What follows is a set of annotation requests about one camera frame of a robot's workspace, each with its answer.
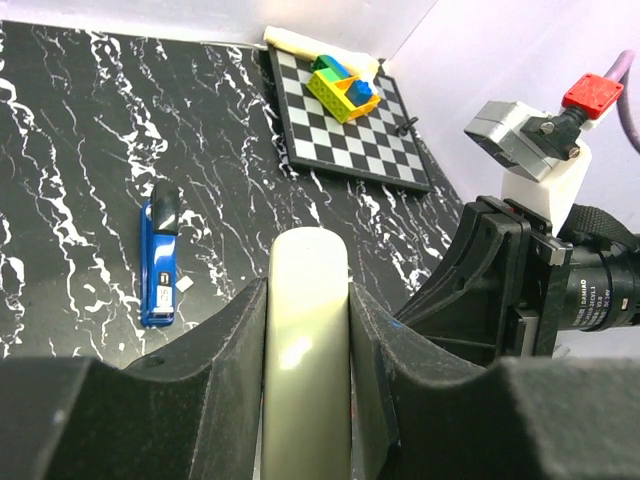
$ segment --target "toy block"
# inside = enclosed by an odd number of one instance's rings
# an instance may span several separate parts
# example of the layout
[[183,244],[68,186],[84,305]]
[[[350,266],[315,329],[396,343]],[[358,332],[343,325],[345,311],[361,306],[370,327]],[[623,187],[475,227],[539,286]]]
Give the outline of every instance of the toy block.
[[356,110],[356,107],[344,96],[344,93],[334,83],[328,82],[319,70],[313,73],[307,83],[307,88],[340,123],[346,122]]
[[325,68],[332,69],[340,79],[351,76],[347,69],[344,68],[335,58],[329,55],[318,55],[316,61],[311,65],[311,71],[315,72],[316,70],[323,70]]
[[322,70],[316,70],[320,75],[322,75],[329,83],[335,83],[341,80],[340,76],[331,68],[323,68]]
[[354,106],[361,107],[371,100],[373,92],[367,82],[363,80],[356,80],[347,90],[346,96]]

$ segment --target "blue stapler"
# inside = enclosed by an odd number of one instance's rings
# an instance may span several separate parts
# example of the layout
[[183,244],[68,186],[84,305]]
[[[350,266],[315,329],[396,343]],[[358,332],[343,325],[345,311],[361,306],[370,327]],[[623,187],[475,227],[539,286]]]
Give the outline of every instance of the blue stapler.
[[179,217],[178,189],[171,182],[159,181],[140,210],[140,316],[145,327],[173,323]]

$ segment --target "table surface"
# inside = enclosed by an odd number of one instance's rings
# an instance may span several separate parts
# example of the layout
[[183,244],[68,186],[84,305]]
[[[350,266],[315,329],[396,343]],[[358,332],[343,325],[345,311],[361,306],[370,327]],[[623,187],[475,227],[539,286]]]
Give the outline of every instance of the table surface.
[[[461,204],[292,169],[266,52],[4,22],[0,351],[123,367],[267,275],[275,237],[321,226],[390,311],[446,251]],[[139,325],[138,215],[154,181],[184,197],[173,326]]]

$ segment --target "black and white checkered board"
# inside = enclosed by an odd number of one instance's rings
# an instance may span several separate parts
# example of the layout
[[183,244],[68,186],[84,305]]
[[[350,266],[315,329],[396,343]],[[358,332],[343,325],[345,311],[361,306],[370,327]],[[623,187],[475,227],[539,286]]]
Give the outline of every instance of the black and white checkered board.
[[273,47],[269,50],[292,165],[432,191],[413,133],[396,134],[407,114],[392,78],[376,77],[380,95],[376,109],[340,124],[307,88],[311,63]]

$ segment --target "yellow lego brick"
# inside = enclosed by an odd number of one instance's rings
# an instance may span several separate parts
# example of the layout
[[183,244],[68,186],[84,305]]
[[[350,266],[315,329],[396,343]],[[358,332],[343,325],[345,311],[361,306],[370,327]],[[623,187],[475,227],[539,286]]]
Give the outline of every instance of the yellow lego brick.
[[349,120],[350,115],[356,110],[353,103],[344,96],[344,92],[340,90],[336,84],[330,83],[319,70],[313,73],[307,83],[307,87],[340,123]]
[[378,95],[374,95],[367,103],[351,112],[347,120],[353,120],[354,118],[358,118],[362,115],[370,113],[374,108],[378,106],[378,103],[380,103],[380,97]]

